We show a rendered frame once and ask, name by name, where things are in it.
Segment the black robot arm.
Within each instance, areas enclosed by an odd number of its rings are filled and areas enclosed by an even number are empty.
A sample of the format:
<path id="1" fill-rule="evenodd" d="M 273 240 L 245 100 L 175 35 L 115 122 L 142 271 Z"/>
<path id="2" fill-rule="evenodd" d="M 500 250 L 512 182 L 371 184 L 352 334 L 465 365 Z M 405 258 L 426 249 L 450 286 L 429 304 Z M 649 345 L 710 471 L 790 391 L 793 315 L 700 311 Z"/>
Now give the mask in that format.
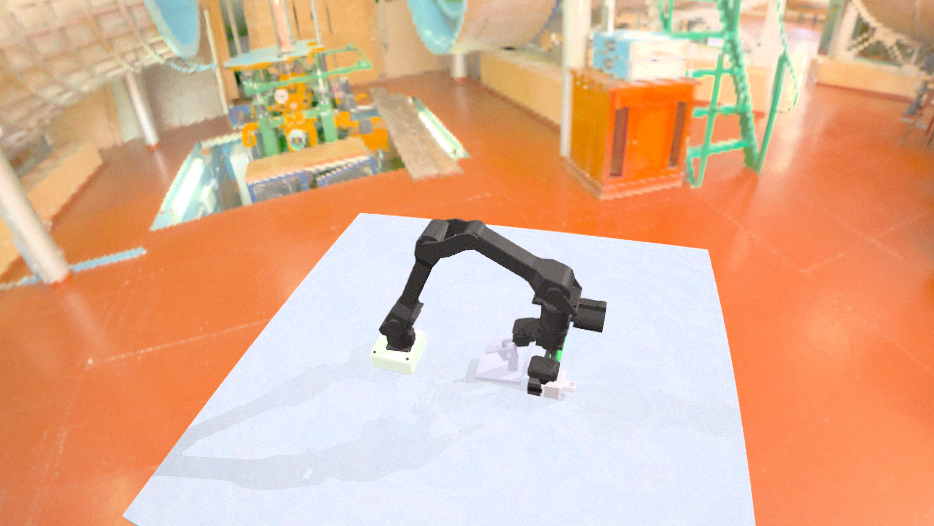
<path id="1" fill-rule="evenodd" d="M 572 316 L 572 327 L 603 331 L 606 301 L 581 297 L 582 287 L 569 266 L 540 258 L 488 228 L 481 220 L 432 219 L 415 243 L 415 263 L 403 293 L 382 322 L 379 332 L 387 338 L 386 350 L 410 352 L 416 341 L 413 325 L 424 303 L 419 296 L 441 258 L 475 250 L 526 280 L 534 292 L 531 304 L 541 306 L 540 318 L 520 317 L 514 322 L 512 342 L 516 347 L 542 343 L 539 322 L 553 330 L 562 329 Z M 535 344 L 535 345 L 536 345 Z"/>

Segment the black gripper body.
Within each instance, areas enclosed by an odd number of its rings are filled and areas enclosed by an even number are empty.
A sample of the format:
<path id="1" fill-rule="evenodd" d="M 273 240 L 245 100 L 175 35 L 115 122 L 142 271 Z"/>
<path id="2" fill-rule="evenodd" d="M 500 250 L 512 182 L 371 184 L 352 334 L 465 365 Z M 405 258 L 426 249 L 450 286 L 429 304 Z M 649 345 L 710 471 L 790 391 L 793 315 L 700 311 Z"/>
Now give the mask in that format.
<path id="1" fill-rule="evenodd" d="M 541 321 L 539 322 L 537 332 L 541 333 L 542 343 L 537 343 L 545 351 L 545 355 L 535 355 L 531 358 L 527 375 L 534 379 L 543 379 L 550 382 L 557 381 L 560 362 L 556 359 L 557 351 L 562 351 L 567 329 L 570 328 L 572 316 L 569 315 L 567 325 L 562 329 L 549 329 Z M 552 351 L 552 354 L 551 354 Z M 551 358 L 550 358 L 551 354 Z"/>

